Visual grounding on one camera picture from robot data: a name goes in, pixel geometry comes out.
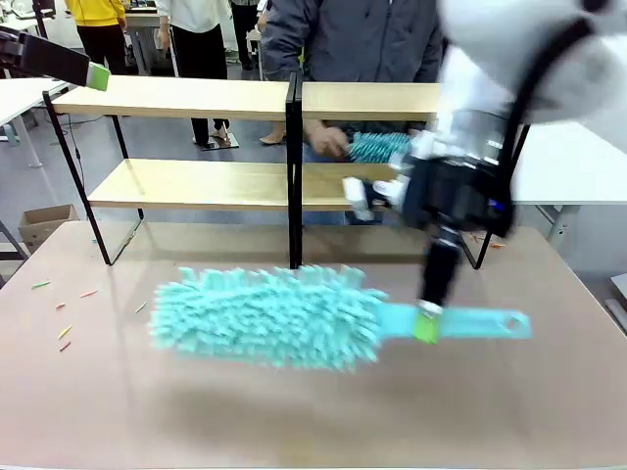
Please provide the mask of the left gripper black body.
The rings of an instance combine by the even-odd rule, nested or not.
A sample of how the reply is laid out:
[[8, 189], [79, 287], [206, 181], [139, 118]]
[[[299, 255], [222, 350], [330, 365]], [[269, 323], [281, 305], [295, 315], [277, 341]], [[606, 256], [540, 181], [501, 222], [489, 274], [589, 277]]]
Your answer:
[[23, 45], [20, 42], [21, 32], [9, 27], [0, 27], [1, 68], [18, 71]]

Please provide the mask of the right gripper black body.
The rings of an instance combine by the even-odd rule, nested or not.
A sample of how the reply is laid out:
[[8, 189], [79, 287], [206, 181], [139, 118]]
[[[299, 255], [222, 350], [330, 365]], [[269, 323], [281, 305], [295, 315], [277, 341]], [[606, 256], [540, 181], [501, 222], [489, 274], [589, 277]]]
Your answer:
[[414, 228], [434, 224], [507, 235], [514, 221], [510, 180], [492, 164], [451, 157], [418, 160], [410, 170], [401, 216]]

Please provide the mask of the person's right hand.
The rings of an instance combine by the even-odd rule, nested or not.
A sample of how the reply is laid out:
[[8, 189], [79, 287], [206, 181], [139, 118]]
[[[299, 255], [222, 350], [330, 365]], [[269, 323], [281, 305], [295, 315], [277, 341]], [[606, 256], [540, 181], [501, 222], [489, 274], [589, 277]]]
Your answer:
[[304, 123], [310, 145], [322, 156], [335, 160], [344, 159], [349, 140], [344, 131], [338, 127], [327, 127], [322, 121], [308, 119]]

